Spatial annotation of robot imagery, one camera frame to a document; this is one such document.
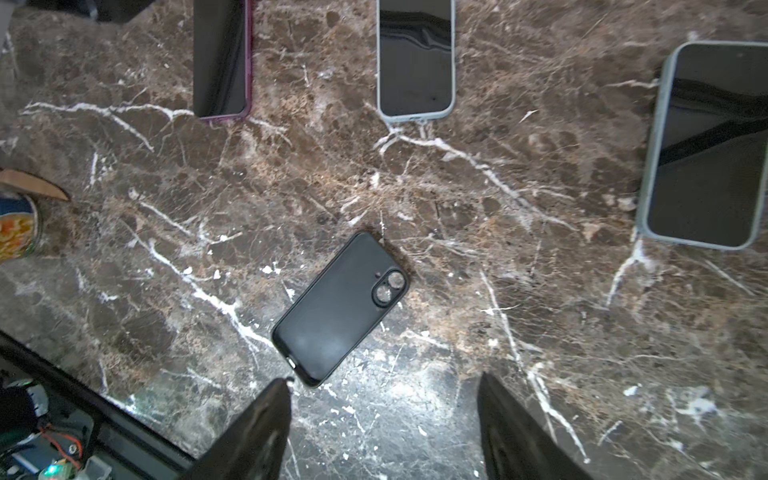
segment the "smartphone with purple case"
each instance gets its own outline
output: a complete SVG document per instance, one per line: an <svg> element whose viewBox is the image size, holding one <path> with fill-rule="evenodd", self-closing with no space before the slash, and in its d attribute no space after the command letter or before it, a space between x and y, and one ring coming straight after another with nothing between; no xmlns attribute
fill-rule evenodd
<svg viewBox="0 0 768 480"><path fill-rule="evenodd" d="M252 0L194 0L193 111L244 118L251 104Z"/></svg>

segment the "food can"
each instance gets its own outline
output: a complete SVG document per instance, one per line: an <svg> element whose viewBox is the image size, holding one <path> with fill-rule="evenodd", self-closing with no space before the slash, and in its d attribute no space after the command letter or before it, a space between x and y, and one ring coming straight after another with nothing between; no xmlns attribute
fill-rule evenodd
<svg viewBox="0 0 768 480"><path fill-rule="evenodd" d="M0 262L32 253L40 230L38 208L30 197L0 192Z"/></svg>

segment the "smartphone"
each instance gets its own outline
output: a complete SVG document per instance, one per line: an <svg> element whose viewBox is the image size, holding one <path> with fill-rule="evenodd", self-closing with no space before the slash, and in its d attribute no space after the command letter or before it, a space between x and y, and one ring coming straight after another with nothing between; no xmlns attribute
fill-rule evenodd
<svg viewBox="0 0 768 480"><path fill-rule="evenodd" d="M738 250L768 177L768 43L695 41L667 59L637 209L658 240Z"/></svg>
<svg viewBox="0 0 768 480"><path fill-rule="evenodd" d="M250 113L251 0L194 0L193 111L205 120Z"/></svg>
<svg viewBox="0 0 768 480"><path fill-rule="evenodd" d="M356 233L275 325L272 343L317 387L408 288L405 269L370 233Z"/></svg>
<svg viewBox="0 0 768 480"><path fill-rule="evenodd" d="M378 0L378 105L385 121L446 116L456 103L454 0Z"/></svg>

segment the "phone case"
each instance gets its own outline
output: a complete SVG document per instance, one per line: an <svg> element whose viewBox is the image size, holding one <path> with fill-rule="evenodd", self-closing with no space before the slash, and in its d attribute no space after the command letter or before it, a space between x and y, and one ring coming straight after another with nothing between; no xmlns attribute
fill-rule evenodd
<svg viewBox="0 0 768 480"><path fill-rule="evenodd" d="M675 48L672 54L667 57L664 66L661 69L659 79L659 94L656 100L656 110L654 114L654 123L650 130L648 138L648 151L646 154L645 172L643 174L643 183L640 189L640 196L637 202L636 226L637 231L642 235L671 243L682 243L693 245L695 247L714 248L718 250L741 250L750 245L756 238L760 229L760 218L763 214L763 202L768 185L768 150L766 150L766 159L763 167L763 176L760 180L760 189L757 195L757 206L755 208L755 217L753 220L752 233L749 239L739 246L731 247L727 245L718 245L716 243L705 243L685 238L667 237L652 231L648 226L648 214L650 210L650 200L654 194L654 185L656 183L656 173L659 165L659 153L661 152L661 143L664 136L664 128L667 121L667 111L670 106L670 96L672 95L672 82L674 80L677 67L677 56L688 45L758 45L768 48L768 43L758 43L749 41L689 41Z"/></svg>
<svg viewBox="0 0 768 480"><path fill-rule="evenodd" d="M230 120L232 118L246 118L250 114L252 108L252 93L253 89L253 35L251 32L251 17L253 16L253 6L251 2L256 0L245 0L243 8L245 9L245 35L243 41L245 41L245 108L240 113L228 114L228 115L214 115L213 117L200 117L202 121L219 121Z"/></svg>
<svg viewBox="0 0 768 480"><path fill-rule="evenodd" d="M390 116L382 111L381 101L381 38L379 35L379 26L381 25L381 1L376 0L376 107L379 110L379 115L388 124L396 124L403 121L427 121L436 120L448 116L456 105L456 2L451 1L451 52L453 53L451 59L451 76L453 83L453 92L451 98L451 104L443 111L431 111L421 114L408 114L408 115L396 115Z"/></svg>
<svg viewBox="0 0 768 480"><path fill-rule="evenodd" d="M389 305L374 300L391 272L405 284ZM406 294L405 269L370 233L356 233L272 330L272 342L310 387L321 385Z"/></svg>

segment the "purple phone case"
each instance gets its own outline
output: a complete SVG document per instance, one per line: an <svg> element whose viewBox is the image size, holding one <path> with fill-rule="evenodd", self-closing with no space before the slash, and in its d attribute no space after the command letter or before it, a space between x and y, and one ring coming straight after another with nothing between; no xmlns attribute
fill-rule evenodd
<svg viewBox="0 0 768 480"><path fill-rule="evenodd" d="M241 111L239 114L229 114L229 115L219 115L216 117L200 117L201 120L205 121L219 121L219 120L227 120L229 118L245 118L250 114L250 107L251 107L251 83L253 82L251 71L253 70L253 53L251 52L252 44L253 44L253 33L250 30L250 24L251 24L251 15L253 13L253 9L251 8L250 4L253 0L245 0L245 32L244 35L244 41L245 41L245 108L243 111Z"/></svg>

